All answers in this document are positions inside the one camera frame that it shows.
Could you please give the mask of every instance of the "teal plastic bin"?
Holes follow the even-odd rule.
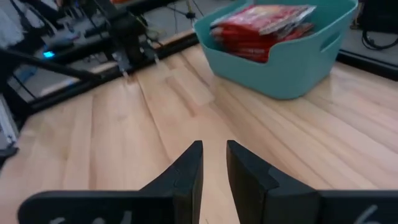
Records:
[[[311,4],[308,18],[314,34],[273,46],[267,63],[257,63],[222,52],[210,35],[210,24],[251,4],[238,0],[195,23],[195,32],[215,75],[277,99],[304,95],[330,73],[357,0],[259,0],[258,4]]]

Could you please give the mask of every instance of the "wood grain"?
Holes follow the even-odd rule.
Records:
[[[226,171],[234,139],[317,189],[398,187],[398,84],[336,63],[304,97],[277,101],[213,75],[199,46],[29,118],[0,177],[15,224],[43,190],[137,190],[204,144],[201,223],[239,223]]]

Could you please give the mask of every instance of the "wooden tabletop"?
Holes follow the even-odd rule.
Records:
[[[396,189],[398,84],[336,63],[304,97],[278,101],[214,76],[191,47],[30,117],[1,172],[2,223],[43,190],[140,189],[198,139],[203,224],[238,223],[228,139],[317,189]]]

